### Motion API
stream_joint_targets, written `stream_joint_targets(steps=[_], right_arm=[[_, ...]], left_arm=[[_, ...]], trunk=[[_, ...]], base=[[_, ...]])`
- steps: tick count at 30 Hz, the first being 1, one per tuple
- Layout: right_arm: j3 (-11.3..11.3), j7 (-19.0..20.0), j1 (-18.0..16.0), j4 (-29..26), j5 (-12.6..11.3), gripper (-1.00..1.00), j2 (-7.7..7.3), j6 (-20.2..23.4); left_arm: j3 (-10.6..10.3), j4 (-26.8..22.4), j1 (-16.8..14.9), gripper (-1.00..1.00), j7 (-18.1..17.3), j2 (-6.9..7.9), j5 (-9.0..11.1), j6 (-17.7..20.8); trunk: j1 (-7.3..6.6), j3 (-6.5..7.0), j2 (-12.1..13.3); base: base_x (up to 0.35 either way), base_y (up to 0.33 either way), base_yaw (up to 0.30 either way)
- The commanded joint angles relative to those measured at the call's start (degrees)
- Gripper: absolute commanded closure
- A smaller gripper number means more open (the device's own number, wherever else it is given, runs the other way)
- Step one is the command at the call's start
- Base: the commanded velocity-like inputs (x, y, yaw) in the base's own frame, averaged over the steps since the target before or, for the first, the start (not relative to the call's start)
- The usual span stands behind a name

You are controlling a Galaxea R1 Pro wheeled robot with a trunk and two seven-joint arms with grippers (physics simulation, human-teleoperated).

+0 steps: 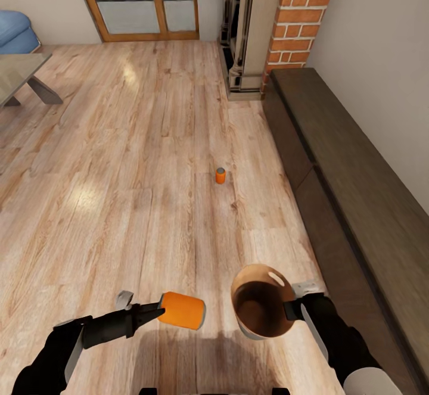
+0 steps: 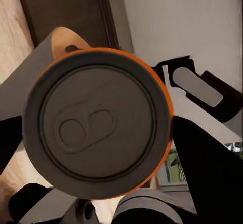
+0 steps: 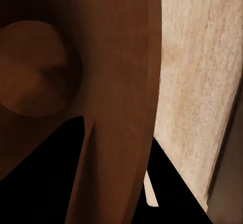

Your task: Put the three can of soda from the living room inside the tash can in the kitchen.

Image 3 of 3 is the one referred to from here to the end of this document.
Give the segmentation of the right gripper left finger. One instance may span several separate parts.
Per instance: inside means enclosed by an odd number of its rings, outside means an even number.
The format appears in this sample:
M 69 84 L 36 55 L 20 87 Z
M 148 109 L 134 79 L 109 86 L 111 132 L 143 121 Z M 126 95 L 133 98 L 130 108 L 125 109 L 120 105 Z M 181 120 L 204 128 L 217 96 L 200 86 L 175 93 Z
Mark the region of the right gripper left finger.
M 0 224 L 64 224 L 85 135 L 67 120 L 0 181 Z

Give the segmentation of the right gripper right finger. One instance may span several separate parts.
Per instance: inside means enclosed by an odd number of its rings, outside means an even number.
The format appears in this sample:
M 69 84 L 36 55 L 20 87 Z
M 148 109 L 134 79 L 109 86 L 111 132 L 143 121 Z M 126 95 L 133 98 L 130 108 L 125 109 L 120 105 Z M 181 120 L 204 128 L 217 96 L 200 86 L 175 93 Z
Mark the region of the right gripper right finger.
M 147 167 L 158 207 L 143 184 L 131 224 L 213 224 L 155 138 Z

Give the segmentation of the trash can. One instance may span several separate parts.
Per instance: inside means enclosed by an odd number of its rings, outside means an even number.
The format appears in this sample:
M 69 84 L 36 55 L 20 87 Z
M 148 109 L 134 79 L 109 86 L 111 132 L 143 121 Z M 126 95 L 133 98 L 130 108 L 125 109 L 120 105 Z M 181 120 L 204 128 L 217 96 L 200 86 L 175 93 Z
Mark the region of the trash can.
M 161 0 L 0 0 L 0 181 L 83 116 L 64 224 L 131 224 L 154 136 L 161 44 Z

